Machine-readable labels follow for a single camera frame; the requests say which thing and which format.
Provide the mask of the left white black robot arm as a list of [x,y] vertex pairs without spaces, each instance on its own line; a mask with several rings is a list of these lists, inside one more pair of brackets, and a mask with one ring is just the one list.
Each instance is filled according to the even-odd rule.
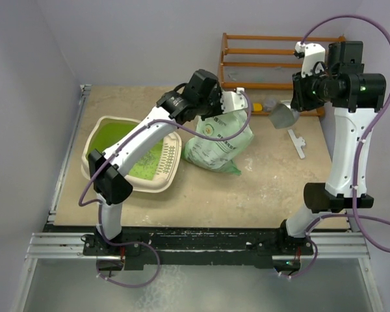
[[98,248],[107,255],[120,249],[122,203],[133,186],[126,175],[145,154],[165,136],[196,116],[212,116],[221,111],[222,91],[218,77],[207,70],[196,70],[188,83],[164,93],[149,114],[125,137],[100,152],[88,155],[90,181],[98,203]]

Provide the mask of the green cat litter bag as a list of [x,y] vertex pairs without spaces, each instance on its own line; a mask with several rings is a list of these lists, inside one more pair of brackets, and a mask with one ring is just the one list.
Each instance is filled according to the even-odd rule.
[[[198,120],[196,132],[214,139],[226,138],[239,131],[246,120],[247,113],[244,111]],[[233,160],[253,139],[254,134],[249,126],[231,140],[216,142],[194,136],[185,144],[182,158],[206,170],[239,176],[241,171]]]

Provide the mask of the silver metal scoop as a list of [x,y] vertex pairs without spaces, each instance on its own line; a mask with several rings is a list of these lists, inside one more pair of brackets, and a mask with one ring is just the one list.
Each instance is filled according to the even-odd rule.
[[283,129],[294,125],[300,117],[300,112],[291,107],[290,101],[280,101],[269,114],[269,120],[275,129]]

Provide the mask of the white bag clip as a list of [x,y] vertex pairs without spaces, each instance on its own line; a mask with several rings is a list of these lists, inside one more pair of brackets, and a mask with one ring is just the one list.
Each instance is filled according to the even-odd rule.
[[289,129],[287,132],[292,140],[292,143],[295,147],[295,150],[296,150],[299,158],[305,159],[306,156],[305,156],[305,153],[303,151],[303,147],[306,146],[305,140],[301,136],[297,137],[292,129]]

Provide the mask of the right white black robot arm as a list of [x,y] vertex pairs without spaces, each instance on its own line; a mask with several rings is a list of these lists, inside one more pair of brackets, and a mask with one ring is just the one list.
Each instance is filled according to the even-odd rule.
[[302,68],[292,76],[293,95],[283,121],[294,124],[301,112],[330,102],[335,116],[335,143],[330,175],[323,183],[306,183],[304,205],[285,222],[286,232],[276,238],[276,247],[291,254],[299,247],[318,219],[344,209],[371,208],[365,171],[371,140],[369,125],[383,108],[386,79],[366,73],[361,61],[363,43],[320,44],[297,42],[294,55]]

